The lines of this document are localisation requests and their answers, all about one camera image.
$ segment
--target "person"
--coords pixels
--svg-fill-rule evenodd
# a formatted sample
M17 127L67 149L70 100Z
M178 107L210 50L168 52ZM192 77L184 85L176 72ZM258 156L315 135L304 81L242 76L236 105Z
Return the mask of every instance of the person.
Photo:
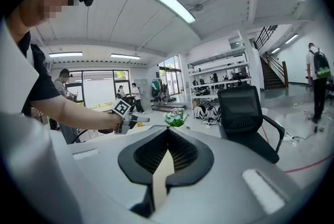
M32 54L30 62L39 73L32 87L22 113L31 116L31 106L48 115L58 123L82 129L118 128L122 118L118 114L107 114L81 107L60 95L48 75L43 62L45 56L37 45L30 45L30 30L55 16L62 6L72 5L74 0L20 0L10 13L6 12L5 22L10 35L22 54Z
M308 49L309 51L306 54L307 78L309 85L312 84L312 79L313 79L313 92L314 92L314 115L312 117L312 121L317 124L318 121L321 119L321 114L323 113L324 110L327 77L318 78L314 63L315 53L316 52L323 53L323 51L315 47L313 43L308 44Z
M123 86L120 85L120 87L118 88L117 90L117 98L121 99L123 97L125 97L125 92L124 92L124 89L123 89Z
M69 70L63 69L61 70L59 77L53 82L53 84L60 93L60 95L62 95L68 100L73 100L73 96L69 95L69 92L64 87L64 84L67 83L68 81L69 81ZM61 132L63 133L63 136L67 144L70 144L78 136L78 131L74 127L70 127L62 123L59 123L59 127L61 129ZM79 143L80 142L79 138L77 138L75 142Z
M145 114L144 109L141 106L141 102L140 102L140 93L139 93L139 89L136 86L136 83L132 83L132 91L131 91L134 95L135 95L135 99L136 99L136 110L138 113L143 113Z

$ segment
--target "black pants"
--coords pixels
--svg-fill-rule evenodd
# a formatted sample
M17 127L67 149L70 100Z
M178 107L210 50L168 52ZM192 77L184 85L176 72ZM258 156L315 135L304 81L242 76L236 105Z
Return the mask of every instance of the black pants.
M314 92L314 118L320 119L324 110L327 78L315 79L313 81Z
M135 102L135 106L136 106L136 110L137 110L138 113L143 113L143 112L144 112L144 109L143 109L142 106L141 106L141 102L140 102L140 100L136 100L136 102Z

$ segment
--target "black cap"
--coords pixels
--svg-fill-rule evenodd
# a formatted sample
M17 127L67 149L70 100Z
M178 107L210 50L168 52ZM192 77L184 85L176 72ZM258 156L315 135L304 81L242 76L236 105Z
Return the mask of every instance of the black cap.
M61 73L59 74L60 76L64 75L64 76L68 76L69 77L69 70L64 68L63 70L61 70Z

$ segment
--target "ceiling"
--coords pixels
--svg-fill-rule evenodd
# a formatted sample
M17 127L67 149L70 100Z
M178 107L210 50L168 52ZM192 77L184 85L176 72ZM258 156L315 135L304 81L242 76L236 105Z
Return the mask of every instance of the ceiling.
M82 57L53 58L55 63L109 62L114 61L110 54L118 53L141 57L130 63L152 65L222 37L238 25L249 30L309 20L303 18L299 0L179 1L193 13L194 23L187 24L156 0L94 0L90 7L68 7L38 26L32 41L45 53L83 52ZM196 4L203 9L194 11Z

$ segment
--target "white shelving unit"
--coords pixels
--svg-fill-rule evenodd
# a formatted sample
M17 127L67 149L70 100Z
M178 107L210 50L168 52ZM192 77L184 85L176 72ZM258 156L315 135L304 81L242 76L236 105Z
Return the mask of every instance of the white shelving unit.
M236 49L232 49L226 52L223 52L221 54L209 57L209 58L203 58L203 59L199 59L199 60L195 60L192 62L188 62L188 65L193 66L196 69L196 66L199 65L206 65L211 66L210 64L212 64L212 67L208 67L205 69L201 69L201 71L196 70L192 73L189 72L189 76L192 77L192 79L190 80L190 99L192 101L192 110L193 108L193 99L214 99L214 98L218 98L218 95L216 93L214 94L210 94L210 95L201 95L201 96L196 96L192 90L195 88L200 88L200 87L211 87L211 86L215 86L215 85L227 85L227 84L232 84L232 83L238 83L239 80L228 80L228 81L220 81L220 82L216 82L216 83L207 83L207 84L202 84L202 85L192 85L193 81L196 81L196 76L200 76L200 75L204 75L204 74L211 74L217 71L222 71L222 70L229 70L229 69L234 69L234 68L240 68L240 67L248 67L248 71L249 71L249 62L247 61L247 55L245 53L245 49L246 47L239 47ZM223 65L218 65L218 66L214 66L214 63L223 59L227 59L230 58L231 60L229 61L229 63L234 63L233 61L233 57L237 57L237 56L241 56L243 55L245 56L245 62L242 63L237 63L237 64L232 64L232 65L228 65L223 64ZM241 79L241 82L250 82L251 83L251 78L245 78L245 79Z

